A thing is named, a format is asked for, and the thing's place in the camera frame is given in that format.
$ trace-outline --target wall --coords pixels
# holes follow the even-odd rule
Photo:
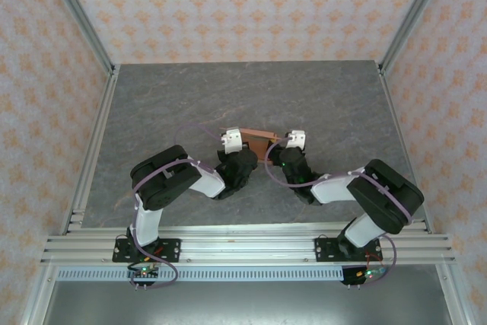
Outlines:
[[[387,81],[434,228],[453,235],[485,321],[487,0],[431,0]]]
[[[381,60],[412,0],[81,0],[115,63]]]
[[[59,233],[105,78],[62,0],[0,0],[0,323]]]

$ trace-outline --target gray marble tabletop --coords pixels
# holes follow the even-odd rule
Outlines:
[[[123,65],[98,157],[83,227],[126,227],[132,217],[130,170],[169,148],[177,128],[239,126],[284,135],[307,133],[307,161],[338,173],[372,158],[411,177],[387,99],[372,61],[229,62]],[[213,166],[221,146],[198,129],[178,142]],[[272,171],[284,180],[282,172]],[[260,164],[249,184],[215,201],[186,191],[164,210],[162,225],[348,221],[356,202],[306,206],[272,182]]]

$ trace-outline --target black bracket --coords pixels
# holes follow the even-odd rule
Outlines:
[[[383,259],[382,248],[380,247],[379,239],[374,239],[364,247],[359,247],[354,250],[349,256],[346,256],[338,245],[339,241],[336,237],[318,237],[314,239],[314,253],[317,262],[367,262],[366,253],[376,255]],[[379,260],[370,256],[371,262],[378,262]]]
[[[181,239],[157,239],[147,247],[148,253],[170,263],[178,263],[181,253]],[[137,250],[132,238],[121,237],[115,240],[112,261],[114,263],[153,263],[156,260],[147,257]]]

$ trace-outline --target orange floral wallpaper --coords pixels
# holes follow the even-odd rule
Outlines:
[[[2,324],[19,323],[59,233],[105,79],[62,0],[0,0]]]
[[[487,0],[431,0],[387,81],[434,228],[453,235],[485,321]]]
[[[115,63],[375,59],[412,0],[81,0]]]

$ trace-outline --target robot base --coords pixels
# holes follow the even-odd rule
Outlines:
[[[318,237],[314,239],[314,253],[317,262],[367,262],[366,252],[383,259],[379,239],[372,240],[364,247],[358,247],[349,256],[339,249],[336,237]],[[371,262],[378,262],[377,258],[370,256]]]
[[[180,261],[181,239],[158,238],[153,243],[143,247],[148,253],[171,263]],[[115,240],[112,261],[114,263],[153,263],[155,260],[147,258],[134,245],[132,236]]]

